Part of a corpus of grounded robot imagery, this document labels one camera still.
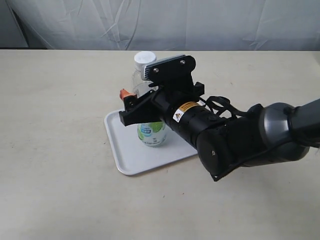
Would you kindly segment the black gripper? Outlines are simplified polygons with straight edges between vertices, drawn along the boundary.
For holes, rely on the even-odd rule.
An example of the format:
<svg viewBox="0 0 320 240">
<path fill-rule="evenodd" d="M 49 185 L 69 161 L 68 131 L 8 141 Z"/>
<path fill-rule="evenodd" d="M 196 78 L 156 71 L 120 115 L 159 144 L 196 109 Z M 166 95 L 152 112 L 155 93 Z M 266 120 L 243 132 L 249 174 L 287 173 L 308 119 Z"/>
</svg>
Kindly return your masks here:
<svg viewBox="0 0 320 240">
<path fill-rule="evenodd" d="M 150 90 L 141 97 L 121 89 L 119 97 L 124 110 L 119 112 L 120 122 L 124 126 L 163 121 L 169 127 L 175 126 L 173 110 L 175 106 L 175 90 L 161 88 Z"/>
</svg>

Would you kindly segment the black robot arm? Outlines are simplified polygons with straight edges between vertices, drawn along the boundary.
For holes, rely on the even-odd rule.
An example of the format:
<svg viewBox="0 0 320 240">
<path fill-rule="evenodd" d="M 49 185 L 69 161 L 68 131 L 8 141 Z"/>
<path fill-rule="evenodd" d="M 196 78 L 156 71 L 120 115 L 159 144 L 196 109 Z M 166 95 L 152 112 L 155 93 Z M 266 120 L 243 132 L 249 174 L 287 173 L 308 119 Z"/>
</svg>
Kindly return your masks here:
<svg viewBox="0 0 320 240">
<path fill-rule="evenodd" d="M 214 181 L 240 167 L 295 162 L 320 146 L 320 102 L 278 102 L 239 111 L 222 96 L 204 105 L 193 92 L 150 90 L 142 96 L 122 89 L 123 125 L 163 121 L 196 149 Z"/>
</svg>

